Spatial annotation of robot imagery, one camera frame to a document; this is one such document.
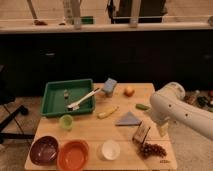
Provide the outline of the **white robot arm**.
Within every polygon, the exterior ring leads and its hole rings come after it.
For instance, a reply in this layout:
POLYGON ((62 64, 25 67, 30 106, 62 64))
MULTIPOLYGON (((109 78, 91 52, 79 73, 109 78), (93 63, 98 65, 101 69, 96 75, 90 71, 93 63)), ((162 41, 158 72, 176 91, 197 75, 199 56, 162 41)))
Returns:
POLYGON ((166 84, 150 96, 150 118, 158 126, 173 118, 213 141, 213 113, 183 102, 184 97, 182 85, 177 82, 166 84))

